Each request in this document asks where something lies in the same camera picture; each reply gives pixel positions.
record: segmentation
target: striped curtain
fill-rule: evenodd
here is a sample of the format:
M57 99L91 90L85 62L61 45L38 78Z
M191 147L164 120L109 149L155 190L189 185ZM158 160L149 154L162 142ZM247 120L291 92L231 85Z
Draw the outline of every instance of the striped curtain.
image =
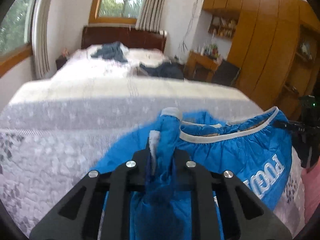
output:
M47 23L51 0L36 0L32 23L32 49L37 79L49 72L47 53Z
M144 0L136 23L137 30L159 32L164 0Z

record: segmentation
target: wooden window frame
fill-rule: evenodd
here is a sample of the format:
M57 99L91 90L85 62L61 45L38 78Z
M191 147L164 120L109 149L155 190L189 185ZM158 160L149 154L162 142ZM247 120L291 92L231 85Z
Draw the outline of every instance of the wooden window frame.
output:
M99 17L99 8L101 0L92 0L89 24L94 23L119 23L134 25L137 22L135 18L122 18L122 17Z
M31 28L32 25L32 16L34 12L34 4L33 4L33 9L30 14L30 20L29 20L29 25ZM5 55L0 55L0 78L4 76L10 69L12 69L14 66L22 62L28 57L33 56L33 50L32 50L32 45L30 42L14 49L13 51L10 51L6 53Z

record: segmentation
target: pink clothing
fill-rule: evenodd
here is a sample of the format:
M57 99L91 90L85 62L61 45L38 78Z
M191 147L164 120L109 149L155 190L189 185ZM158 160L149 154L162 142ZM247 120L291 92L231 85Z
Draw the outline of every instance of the pink clothing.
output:
M320 162L308 173L303 169L301 177L305 188L304 218L307 223L320 203Z

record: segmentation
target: cable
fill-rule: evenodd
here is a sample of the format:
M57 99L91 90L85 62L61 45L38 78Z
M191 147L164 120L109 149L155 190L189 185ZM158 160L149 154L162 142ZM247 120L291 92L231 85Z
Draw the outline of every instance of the cable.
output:
M192 26L193 26L193 21L194 19L196 18L196 10L198 8L198 3L199 3L199 0L196 0L194 3L193 3L193 8L192 8L192 12L191 12L191 19L189 21L189 24L188 24L188 28L187 28L187 31L186 31L186 34L183 36L182 38L182 42L179 44L179 47L178 47L178 50L181 49L181 53L182 54L185 54L186 52L189 51L186 43L185 43L185 40L186 38L188 37L191 29L192 29Z

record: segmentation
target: triangular cutout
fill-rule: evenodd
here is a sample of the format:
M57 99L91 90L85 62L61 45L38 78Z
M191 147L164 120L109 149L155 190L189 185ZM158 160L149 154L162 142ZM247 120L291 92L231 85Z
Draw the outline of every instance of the triangular cutout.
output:
M75 220L84 198L86 187L82 187L59 211L59 215L65 218Z
M263 215L263 210L240 187L236 187L236 193L247 220Z

